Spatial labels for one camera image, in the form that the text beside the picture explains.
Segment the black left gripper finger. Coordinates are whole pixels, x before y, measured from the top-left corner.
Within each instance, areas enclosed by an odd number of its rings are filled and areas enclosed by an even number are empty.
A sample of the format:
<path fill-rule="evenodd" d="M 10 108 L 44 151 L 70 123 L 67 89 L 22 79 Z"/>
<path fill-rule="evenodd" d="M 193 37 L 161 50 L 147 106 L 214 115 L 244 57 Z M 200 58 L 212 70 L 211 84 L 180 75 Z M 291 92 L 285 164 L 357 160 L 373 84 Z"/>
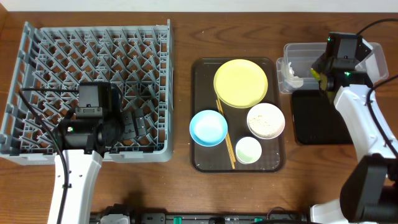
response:
<path fill-rule="evenodd" d="M 134 119 L 135 119 L 136 135 L 145 136 L 146 135 L 145 117 L 141 109 L 134 110 Z"/>
<path fill-rule="evenodd" d="M 133 120 L 133 113 L 130 111 L 122 112 L 122 121 L 124 131 L 121 136 L 122 140 L 134 139 L 136 137 L 136 128 Z"/>

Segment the green orange snack wrapper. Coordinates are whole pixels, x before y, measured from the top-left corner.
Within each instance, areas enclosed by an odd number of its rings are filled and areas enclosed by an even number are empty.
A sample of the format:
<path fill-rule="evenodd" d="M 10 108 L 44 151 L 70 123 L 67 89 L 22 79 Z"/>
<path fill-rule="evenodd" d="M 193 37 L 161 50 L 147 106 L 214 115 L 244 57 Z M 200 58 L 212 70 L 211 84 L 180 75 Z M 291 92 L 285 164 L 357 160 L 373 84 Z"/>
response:
<path fill-rule="evenodd" d="M 313 77 L 316 79 L 316 81 L 320 81 L 320 74 L 315 71 L 313 68 L 310 69 L 310 73 L 313 75 Z"/>

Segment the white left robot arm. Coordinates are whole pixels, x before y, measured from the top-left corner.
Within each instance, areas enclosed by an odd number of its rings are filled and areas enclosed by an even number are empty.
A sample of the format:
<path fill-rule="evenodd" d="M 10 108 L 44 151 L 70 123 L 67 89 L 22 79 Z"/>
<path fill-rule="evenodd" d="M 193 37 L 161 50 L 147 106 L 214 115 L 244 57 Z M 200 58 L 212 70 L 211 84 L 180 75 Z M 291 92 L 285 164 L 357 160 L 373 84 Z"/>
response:
<path fill-rule="evenodd" d="M 88 223 L 104 154 L 119 141 L 146 134 L 141 109 L 111 113 L 105 118 L 73 118 L 82 111 L 70 109 L 53 132 L 60 153 L 55 156 L 48 223 Z"/>

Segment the pink bowl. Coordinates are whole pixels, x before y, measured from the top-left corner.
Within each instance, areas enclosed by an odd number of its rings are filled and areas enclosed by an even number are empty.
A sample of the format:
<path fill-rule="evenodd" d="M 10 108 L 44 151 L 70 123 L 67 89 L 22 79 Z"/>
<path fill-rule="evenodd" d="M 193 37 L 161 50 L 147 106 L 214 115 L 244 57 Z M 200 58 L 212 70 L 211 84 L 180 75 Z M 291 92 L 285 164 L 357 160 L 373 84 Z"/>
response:
<path fill-rule="evenodd" d="M 253 106 L 247 114 L 246 121 L 250 132 L 260 139 L 274 139 L 280 136 L 285 128 L 283 112 L 270 103 Z"/>

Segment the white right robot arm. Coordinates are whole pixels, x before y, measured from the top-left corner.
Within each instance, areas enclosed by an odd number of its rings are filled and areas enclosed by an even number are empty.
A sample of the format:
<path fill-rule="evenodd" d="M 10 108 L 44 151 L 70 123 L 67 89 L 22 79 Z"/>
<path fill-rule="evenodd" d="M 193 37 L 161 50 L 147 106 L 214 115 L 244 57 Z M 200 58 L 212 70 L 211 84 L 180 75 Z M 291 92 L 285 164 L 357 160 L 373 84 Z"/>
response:
<path fill-rule="evenodd" d="M 376 82 L 388 76 L 384 56 L 324 53 L 312 73 L 343 118 L 358 165 L 338 199 L 311 207 L 311 222 L 397 223 L 397 138 L 374 94 Z"/>

